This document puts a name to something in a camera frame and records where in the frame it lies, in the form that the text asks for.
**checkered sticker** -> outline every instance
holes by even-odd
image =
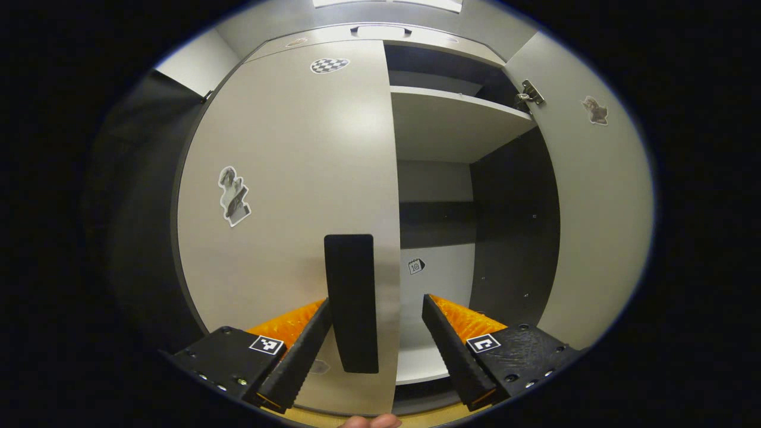
[[[501,346],[500,343],[494,337],[492,337],[491,334],[484,334],[482,336],[473,337],[468,339],[467,343],[475,353],[493,350],[494,348]]]
[[[318,59],[315,62],[312,62],[312,66],[310,67],[313,73],[317,73],[318,75],[323,75],[325,73],[332,73],[336,72],[344,67],[346,67],[349,64],[348,59],[344,58],[322,58]]]
[[[275,355],[278,353],[280,347],[282,346],[282,340],[272,339],[271,337],[267,336],[259,336],[256,341],[248,347],[248,349],[268,353],[269,355]]]

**human finger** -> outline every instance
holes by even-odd
[[[370,428],[397,428],[402,424],[398,417],[392,414],[382,414],[370,421]]]
[[[371,428],[370,421],[361,416],[352,416],[338,428]]]

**sticker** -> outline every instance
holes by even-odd
[[[587,95],[581,105],[589,112],[589,121],[594,125],[608,126],[608,109],[597,103],[597,100]]]
[[[251,208],[243,198],[248,193],[248,187],[243,185],[243,178],[238,177],[235,168],[226,167],[219,173],[217,185],[224,189],[219,205],[222,206],[222,216],[230,223],[230,227],[240,223],[251,214]]]
[[[293,46],[296,46],[296,45],[300,45],[300,44],[302,44],[305,41],[307,41],[307,39],[305,39],[303,37],[299,37],[296,40],[293,40],[289,44],[285,45],[285,47],[293,47]]]
[[[283,346],[282,340],[272,339],[267,336],[259,336],[248,349],[275,355]]]
[[[313,373],[315,375],[324,375],[328,370],[330,370],[328,363],[325,363],[321,359],[315,359],[314,363],[312,363],[312,367],[309,369],[309,373]]]
[[[349,60],[345,58],[322,58],[312,62],[310,69],[313,73],[324,75],[326,73],[337,72],[338,70],[346,67],[348,64]]]
[[[409,274],[415,275],[416,273],[421,272],[423,269],[425,269],[425,263],[423,260],[414,259],[407,264],[407,267],[409,267]]]
[[[470,349],[475,353],[481,353],[483,351],[493,350],[499,348],[501,345],[492,337],[491,334],[484,334],[483,336],[474,337],[467,340]]]

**white cabinet door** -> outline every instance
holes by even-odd
[[[558,185],[558,266],[538,326],[587,347],[621,312],[647,260],[654,222],[648,157],[616,95],[552,38],[537,33],[505,71],[516,88],[529,79],[545,99],[528,106]],[[606,125],[591,122],[587,96],[607,109]]]
[[[486,45],[443,31],[408,24],[364,22],[317,28],[270,40],[246,61],[297,47],[340,40],[385,40],[386,43],[414,46],[465,56],[502,67],[505,62]]]
[[[319,59],[348,59],[317,74]],[[231,227],[221,171],[248,187]],[[378,374],[345,373],[331,331],[296,405],[391,410],[399,347],[399,194],[383,42],[288,50],[242,65],[211,101],[189,148],[177,210],[180,257],[206,327],[247,329],[327,296],[323,237],[374,237]]]

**small sticker with number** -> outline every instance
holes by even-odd
[[[407,264],[407,267],[409,267],[409,274],[415,275],[425,269],[425,262],[420,259],[414,259]]]

